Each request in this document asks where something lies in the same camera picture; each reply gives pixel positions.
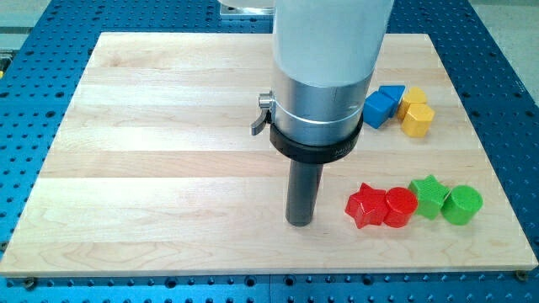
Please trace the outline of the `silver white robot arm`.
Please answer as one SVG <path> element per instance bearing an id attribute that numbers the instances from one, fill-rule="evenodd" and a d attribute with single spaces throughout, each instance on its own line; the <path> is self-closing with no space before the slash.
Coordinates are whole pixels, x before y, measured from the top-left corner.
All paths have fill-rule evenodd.
<path id="1" fill-rule="evenodd" d="M 393 0 L 277 0 L 271 92 L 276 128 L 328 146 L 357 128 Z"/>

